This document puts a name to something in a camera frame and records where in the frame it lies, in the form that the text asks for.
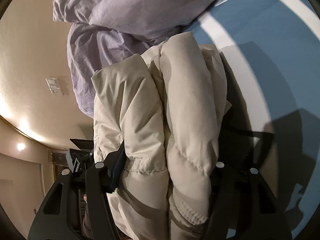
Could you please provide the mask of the beige puffer jacket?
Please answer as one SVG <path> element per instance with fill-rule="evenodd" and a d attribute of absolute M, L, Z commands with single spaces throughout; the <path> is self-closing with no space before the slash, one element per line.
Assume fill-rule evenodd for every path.
<path fill-rule="evenodd" d="M 121 145 L 127 156 L 107 195 L 116 226 L 132 239 L 199 239 L 230 107 L 216 46 L 178 34 L 95 72 L 92 83 L 94 159 Z"/>

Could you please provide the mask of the lilac pillow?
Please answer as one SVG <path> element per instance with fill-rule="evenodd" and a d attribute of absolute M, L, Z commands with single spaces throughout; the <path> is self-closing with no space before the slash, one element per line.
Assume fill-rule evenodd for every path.
<path fill-rule="evenodd" d="M 53 20 L 157 39 L 188 25 L 216 0 L 53 0 Z"/>
<path fill-rule="evenodd" d="M 73 23 L 67 37 L 67 61 L 73 92 L 82 113 L 93 118 L 96 71 L 134 55 L 150 46 L 129 34 L 96 25 Z"/>

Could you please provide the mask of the blue white striped bedsheet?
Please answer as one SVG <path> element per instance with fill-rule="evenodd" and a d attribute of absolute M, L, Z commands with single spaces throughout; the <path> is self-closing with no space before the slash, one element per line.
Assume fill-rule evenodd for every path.
<path fill-rule="evenodd" d="M 319 239 L 319 17 L 309 0 L 218 0 L 188 30 L 223 52 L 254 131 L 275 135 L 265 179 L 294 239 Z"/>

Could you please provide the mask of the white wall switch panel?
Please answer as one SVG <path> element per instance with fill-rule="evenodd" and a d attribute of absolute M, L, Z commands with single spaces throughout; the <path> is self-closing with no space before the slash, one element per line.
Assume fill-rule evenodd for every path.
<path fill-rule="evenodd" d="M 57 77 L 46 78 L 46 82 L 52 95 L 63 96 L 60 81 Z"/>

